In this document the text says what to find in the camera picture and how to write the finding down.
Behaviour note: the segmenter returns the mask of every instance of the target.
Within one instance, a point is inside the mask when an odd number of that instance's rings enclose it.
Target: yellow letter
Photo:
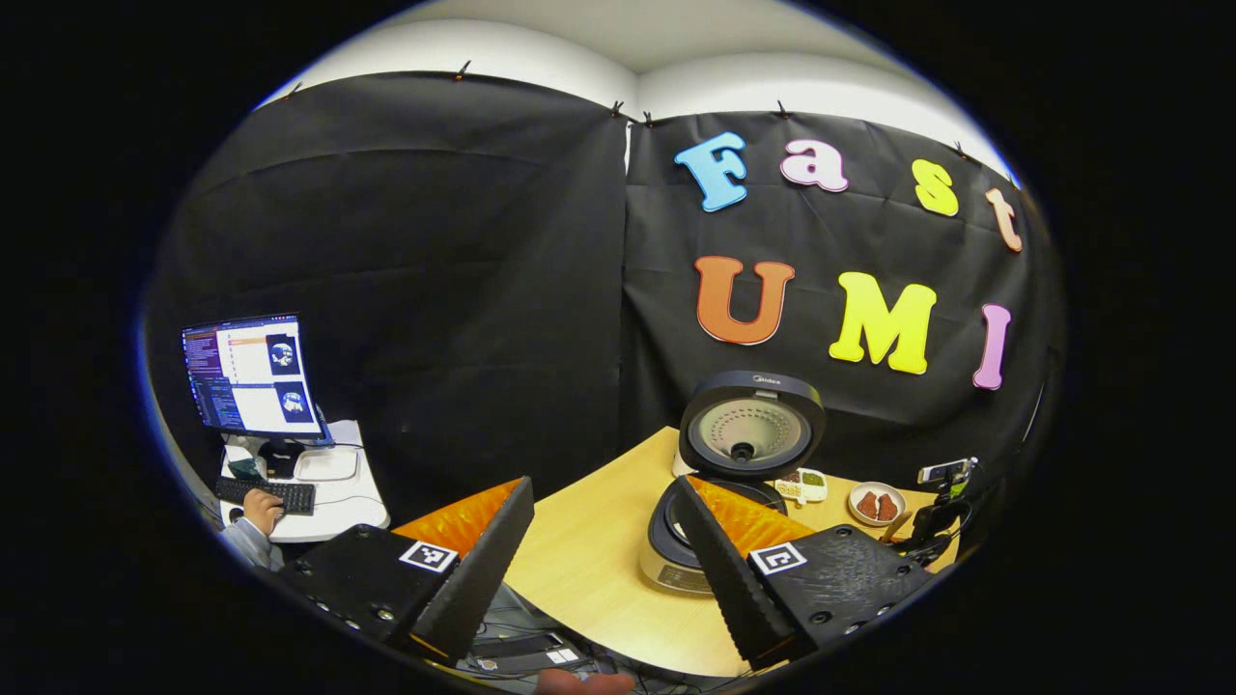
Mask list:
[[[845,318],[842,335],[828,346],[828,354],[849,362],[861,360],[863,348],[858,340],[866,333],[873,365],[880,364],[896,340],[897,350],[889,356],[889,367],[907,373],[926,372],[927,322],[936,304],[936,292],[922,284],[907,284],[890,312],[874,277],[848,272],[837,282],[845,288]]]
[[[915,163],[910,164],[910,171],[918,182],[915,193],[918,194],[918,202],[923,208],[947,216],[957,214],[959,208],[957,194],[949,188],[953,185],[953,177],[948,176],[944,167],[927,160],[915,160]]]

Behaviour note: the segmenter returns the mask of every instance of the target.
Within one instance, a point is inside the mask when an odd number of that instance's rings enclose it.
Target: human hand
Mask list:
[[[536,679],[533,695],[627,695],[635,689],[635,680],[627,674],[598,673],[580,680],[562,669],[545,669]]]
[[[245,493],[245,518],[263,535],[269,535],[274,531],[276,519],[283,516],[282,505],[283,500],[255,487]]]

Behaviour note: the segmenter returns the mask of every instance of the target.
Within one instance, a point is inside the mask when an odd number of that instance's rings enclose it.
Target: blue letter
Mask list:
[[[733,205],[747,198],[747,189],[735,183],[730,183],[727,173],[734,178],[747,177],[747,164],[743,163],[734,150],[747,147],[743,139],[733,132],[723,132],[712,140],[705,140],[695,147],[687,147],[674,157],[677,164],[686,164],[691,169],[691,176],[696,177],[696,183],[703,189],[703,210],[714,213],[726,205]],[[717,150],[724,150],[721,157],[713,157]]]

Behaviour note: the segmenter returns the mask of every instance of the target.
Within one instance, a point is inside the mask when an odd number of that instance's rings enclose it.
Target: monitor screen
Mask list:
[[[180,331],[189,388],[206,427],[286,439],[324,435],[305,380],[295,314]]]

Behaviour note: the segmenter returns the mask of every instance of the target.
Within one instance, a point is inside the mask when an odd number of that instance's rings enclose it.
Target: black backdrop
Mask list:
[[[996,480],[1032,414],[1051,414],[1058,258],[991,168],[853,119],[702,114],[634,127],[624,187],[624,124],[554,90],[425,73],[340,79],[250,115],[185,193],[150,287],[154,391],[198,475],[214,484],[220,441],[197,418],[179,328],[282,312],[300,313],[328,418],[361,422],[396,521],[518,475],[552,493],[677,425],[695,386],[728,369],[815,385],[829,420],[812,465],[901,487],[971,455]],[[748,195],[705,213],[674,158],[727,131],[747,140]],[[843,152],[844,192],[781,176],[798,139]],[[918,158],[947,164],[955,216],[917,200]],[[997,231],[991,188],[1014,207],[1021,252]],[[750,266],[795,267],[770,340],[702,330],[706,255],[747,266],[739,320],[759,302]],[[911,282],[936,292],[923,375],[828,356],[847,271],[873,275],[889,305]],[[989,302],[1012,313],[997,391],[971,383]]]
[[[613,456],[624,120],[508,80],[388,73],[256,110],[205,164],[150,287],[152,380],[213,485],[179,328],[298,312],[330,420],[392,519]]]
[[[675,155],[723,132],[737,151],[747,197],[712,213]],[[840,193],[787,181],[780,163],[792,140],[819,140],[843,156]],[[942,164],[959,200],[954,216],[926,210],[915,194],[915,160]],[[836,116],[775,113],[701,114],[637,126],[627,177],[623,257],[623,448],[660,424],[677,425],[692,390],[729,370],[771,371],[819,390],[828,423],[815,465],[853,480],[913,487],[929,464],[978,456],[986,479],[1004,472],[1064,354],[1063,281],[1043,220],[990,167],[939,142],[894,127]],[[1015,210],[1022,250],[1000,236],[984,194],[997,188]],[[743,263],[730,313],[758,313],[761,261],[795,268],[776,333],[758,345],[722,343],[696,323],[701,256]],[[927,331],[927,371],[897,372],[889,357],[848,362],[828,355],[847,293],[843,272],[875,277],[889,308],[908,283],[936,292]],[[996,391],[971,375],[983,356],[983,304],[1012,322]],[[1041,416],[1048,408],[1042,408]]]

